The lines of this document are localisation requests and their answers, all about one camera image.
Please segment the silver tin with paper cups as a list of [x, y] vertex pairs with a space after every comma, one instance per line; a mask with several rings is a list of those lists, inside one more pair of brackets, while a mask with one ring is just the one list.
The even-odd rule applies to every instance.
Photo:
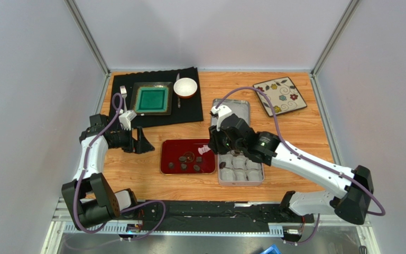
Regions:
[[[243, 154], [234, 155], [230, 151], [225, 155], [217, 155], [218, 183], [222, 186], [260, 186], [264, 181], [264, 167], [260, 163], [253, 162]], [[226, 167], [219, 169], [221, 162], [226, 163]]]

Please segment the red lacquer tray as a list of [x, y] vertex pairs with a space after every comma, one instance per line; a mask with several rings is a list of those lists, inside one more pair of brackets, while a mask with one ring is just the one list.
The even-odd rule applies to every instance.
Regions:
[[[160, 172], [165, 175], [178, 174], [212, 174], [216, 171], [216, 155], [210, 150], [209, 152], [200, 155], [198, 148], [203, 145], [208, 145], [209, 139], [175, 139], [166, 140], [161, 146]], [[179, 157], [187, 158], [186, 162], [180, 162]], [[196, 162], [197, 157], [202, 157], [202, 162]], [[175, 168], [169, 169], [168, 163], [174, 163]], [[181, 170], [181, 164], [187, 165], [187, 170]], [[201, 168], [200, 172], [196, 172], [193, 168], [198, 165]]]

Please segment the pink handled metal tongs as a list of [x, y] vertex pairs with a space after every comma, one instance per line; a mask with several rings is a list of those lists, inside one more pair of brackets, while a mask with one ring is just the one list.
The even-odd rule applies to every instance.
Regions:
[[200, 155], [203, 155], [203, 154], [209, 152], [210, 150], [211, 150], [211, 149], [210, 149], [207, 145], [203, 145], [202, 147], [199, 147], [199, 148], [198, 148], [198, 153], [199, 153]]

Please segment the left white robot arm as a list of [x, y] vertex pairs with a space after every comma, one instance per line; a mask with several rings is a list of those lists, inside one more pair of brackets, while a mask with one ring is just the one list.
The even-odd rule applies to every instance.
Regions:
[[107, 151], [122, 149], [127, 153], [143, 154], [155, 148], [141, 126], [136, 127], [137, 138], [133, 138], [132, 129], [122, 124], [113, 130], [113, 121], [106, 115], [92, 115], [89, 122], [90, 126], [79, 137], [82, 152], [77, 172], [72, 181], [62, 185], [61, 192], [75, 227], [94, 232], [95, 226], [102, 228], [137, 205], [131, 189], [114, 192], [104, 177]]

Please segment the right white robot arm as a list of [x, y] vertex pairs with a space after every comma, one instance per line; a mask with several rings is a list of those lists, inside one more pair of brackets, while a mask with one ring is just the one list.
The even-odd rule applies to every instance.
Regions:
[[237, 152], [248, 160], [291, 171], [317, 185], [322, 191], [288, 191], [281, 203], [296, 215], [336, 215], [362, 225], [371, 213], [373, 180], [364, 166], [354, 169], [333, 164], [308, 154], [270, 132], [256, 132], [232, 112], [212, 113], [209, 148], [218, 155]]

